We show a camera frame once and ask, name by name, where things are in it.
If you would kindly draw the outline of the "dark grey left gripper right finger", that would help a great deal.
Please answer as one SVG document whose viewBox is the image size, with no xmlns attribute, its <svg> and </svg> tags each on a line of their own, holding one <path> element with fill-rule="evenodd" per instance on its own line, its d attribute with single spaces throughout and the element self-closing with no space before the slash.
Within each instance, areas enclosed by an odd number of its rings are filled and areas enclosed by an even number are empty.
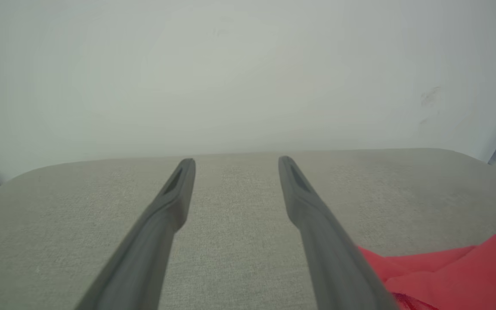
<svg viewBox="0 0 496 310">
<path fill-rule="evenodd" d="M 297 163 L 278 159 L 287 214 L 299 230 L 319 310 L 397 310 L 398 305 Z"/>
</svg>

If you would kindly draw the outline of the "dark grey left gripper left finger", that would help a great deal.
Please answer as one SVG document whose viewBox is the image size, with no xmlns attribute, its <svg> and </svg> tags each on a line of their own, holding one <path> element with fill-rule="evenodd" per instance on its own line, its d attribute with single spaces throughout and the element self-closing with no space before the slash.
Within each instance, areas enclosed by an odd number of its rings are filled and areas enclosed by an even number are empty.
<svg viewBox="0 0 496 310">
<path fill-rule="evenodd" d="M 179 162 L 77 304 L 78 310 L 156 310 L 174 235 L 184 226 L 195 160 Z"/>
</svg>

